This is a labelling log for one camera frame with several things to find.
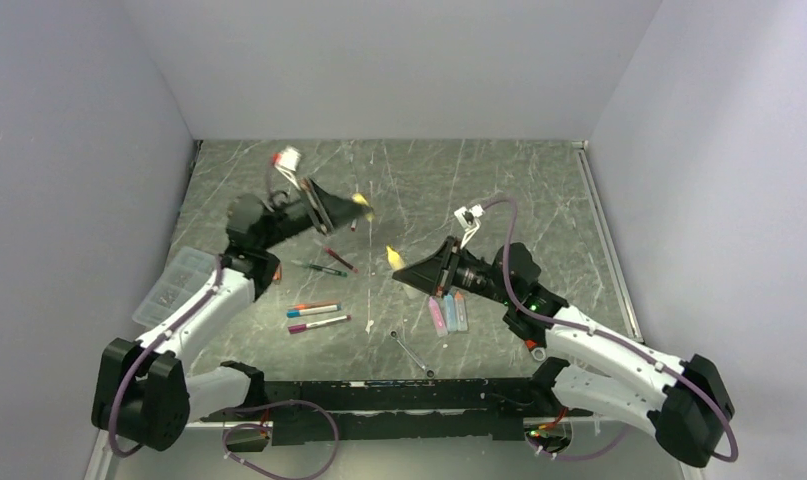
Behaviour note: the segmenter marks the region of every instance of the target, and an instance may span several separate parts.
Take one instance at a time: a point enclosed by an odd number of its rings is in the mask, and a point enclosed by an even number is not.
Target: marble surface
[[[171,255],[180,247],[216,253],[226,244],[226,208],[237,195],[264,197],[273,153],[292,145],[303,153],[300,174],[330,193],[363,193],[376,210],[356,232],[336,232],[329,246],[359,268],[347,278],[305,270],[299,259],[341,268],[306,232],[278,245],[283,280],[238,315],[192,366],[202,373],[224,360],[264,370],[271,380],[423,378],[390,338],[396,329],[436,371],[437,378],[527,376],[537,364],[501,320],[505,307],[468,296],[470,331],[436,336],[426,299],[409,300],[391,280],[385,246],[410,262],[462,234],[453,211],[498,193],[515,197],[520,214],[514,238],[525,242],[542,268],[539,281],[592,318],[626,333],[592,208],[570,142],[531,141],[206,141],[203,143]],[[278,174],[275,187],[287,182]],[[510,209],[484,217],[468,245],[491,260],[505,237]],[[285,310],[297,303],[340,300],[353,320],[289,335]],[[309,321],[332,316],[307,317]]]

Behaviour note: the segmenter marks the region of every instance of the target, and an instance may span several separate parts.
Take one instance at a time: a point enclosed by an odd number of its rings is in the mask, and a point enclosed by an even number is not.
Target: white wall
[[[115,0],[0,2],[0,480],[82,478],[193,142]]]
[[[645,336],[738,409],[707,477],[807,479],[807,1],[663,2],[591,148]]]
[[[584,139],[660,0],[126,0],[195,138]]]

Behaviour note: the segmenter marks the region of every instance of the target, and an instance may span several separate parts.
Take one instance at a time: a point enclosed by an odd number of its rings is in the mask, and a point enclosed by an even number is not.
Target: transparent plastic container
[[[182,247],[132,314],[132,321],[153,328],[197,293],[215,269],[215,256]]]

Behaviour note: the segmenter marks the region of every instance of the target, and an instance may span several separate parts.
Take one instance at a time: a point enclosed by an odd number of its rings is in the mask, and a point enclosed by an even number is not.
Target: yellow object
[[[391,265],[391,268],[394,270],[400,270],[401,268],[406,267],[406,262],[400,258],[400,254],[395,252],[390,245],[385,246],[385,251],[388,252],[388,264]]]
[[[360,205],[364,205],[364,206],[366,206],[366,207],[370,207],[370,205],[368,205],[368,200],[367,200],[367,199],[365,199],[365,196],[364,196],[364,195],[362,195],[361,193],[354,193],[354,194],[353,194],[353,196],[352,196],[351,198],[353,199],[353,201],[354,201],[354,202],[356,202],[356,203],[358,203],[358,204],[360,204]],[[374,219],[374,214],[373,214],[373,213],[369,213],[369,214],[365,215],[365,218],[367,218],[367,219],[368,219],[368,221],[370,222],[370,221],[372,221],[372,220]]]

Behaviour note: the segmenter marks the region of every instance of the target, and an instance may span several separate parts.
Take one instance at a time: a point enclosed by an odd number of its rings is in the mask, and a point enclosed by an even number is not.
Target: pink highlighter
[[[429,304],[430,314],[432,314],[432,323],[435,324],[435,333],[439,337],[446,337],[447,324],[444,323],[444,317],[441,316],[441,307],[438,306],[435,297],[430,297],[427,303]]]

